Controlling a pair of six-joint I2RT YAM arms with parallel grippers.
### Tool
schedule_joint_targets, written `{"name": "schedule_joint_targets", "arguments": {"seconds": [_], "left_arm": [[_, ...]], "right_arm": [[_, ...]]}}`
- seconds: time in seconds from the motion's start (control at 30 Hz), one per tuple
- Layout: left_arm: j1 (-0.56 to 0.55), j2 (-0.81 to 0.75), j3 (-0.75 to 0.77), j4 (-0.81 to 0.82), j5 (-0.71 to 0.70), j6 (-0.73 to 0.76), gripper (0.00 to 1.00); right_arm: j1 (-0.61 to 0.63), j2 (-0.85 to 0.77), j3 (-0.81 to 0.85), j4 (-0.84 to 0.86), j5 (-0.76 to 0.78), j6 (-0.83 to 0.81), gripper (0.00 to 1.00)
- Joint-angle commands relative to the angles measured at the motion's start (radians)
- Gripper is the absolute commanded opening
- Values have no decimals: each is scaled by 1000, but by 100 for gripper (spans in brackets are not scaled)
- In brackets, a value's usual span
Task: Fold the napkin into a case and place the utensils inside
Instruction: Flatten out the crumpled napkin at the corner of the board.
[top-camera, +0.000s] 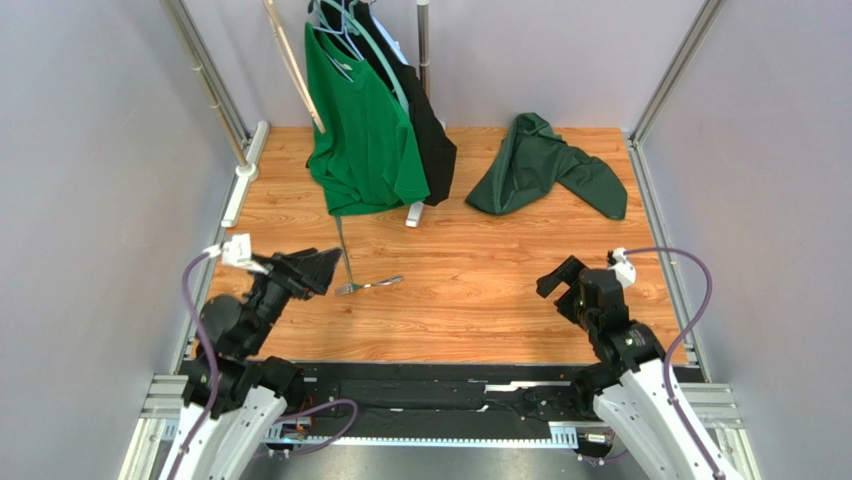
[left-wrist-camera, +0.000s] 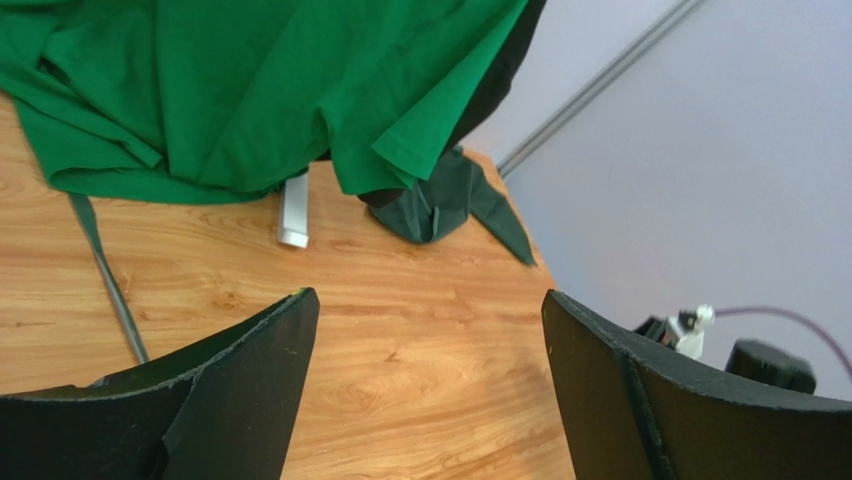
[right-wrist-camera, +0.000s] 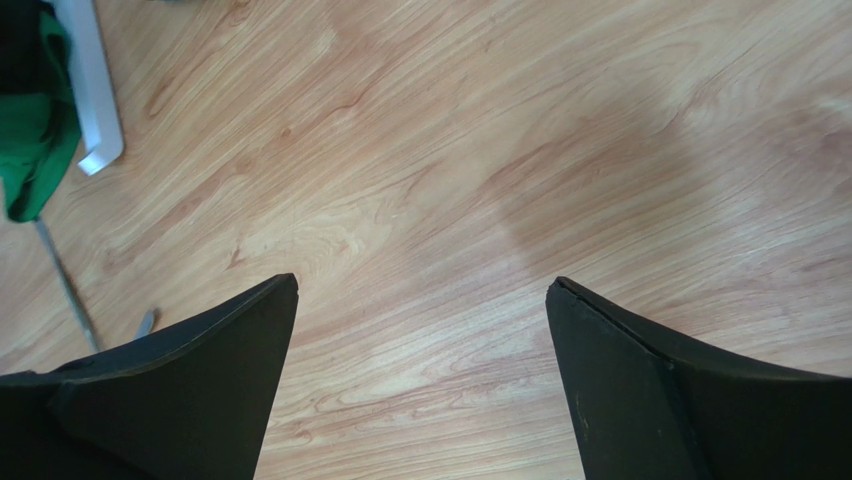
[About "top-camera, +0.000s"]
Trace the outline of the dark green cloth napkin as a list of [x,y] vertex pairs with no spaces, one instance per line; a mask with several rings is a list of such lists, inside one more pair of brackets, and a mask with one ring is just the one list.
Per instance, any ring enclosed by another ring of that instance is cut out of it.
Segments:
[[614,170],[568,144],[532,112],[512,120],[494,161],[465,203],[489,215],[508,215],[546,197],[556,184],[607,219],[626,217],[627,191]]

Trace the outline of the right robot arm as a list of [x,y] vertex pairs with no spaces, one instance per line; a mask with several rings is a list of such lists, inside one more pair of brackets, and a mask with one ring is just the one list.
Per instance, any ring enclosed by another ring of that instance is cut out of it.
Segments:
[[597,363],[572,383],[572,405],[606,423],[650,479],[738,479],[711,439],[674,374],[671,356],[625,300],[637,279],[629,251],[609,252],[603,268],[574,256],[536,281],[557,312],[587,335]]

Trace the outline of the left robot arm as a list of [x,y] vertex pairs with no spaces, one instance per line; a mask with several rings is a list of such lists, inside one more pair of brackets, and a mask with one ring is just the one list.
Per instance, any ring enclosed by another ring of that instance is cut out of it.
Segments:
[[162,478],[239,478],[272,424],[303,404],[302,367],[275,356],[253,357],[290,301],[327,293],[341,256],[339,248],[263,256],[225,242],[204,249],[184,268],[181,281],[187,283],[197,265],[220,259],[250,273],[252,285],[241,298],[219,295],[202,307],[182,288],[197,348],[179,370],[187,382]]

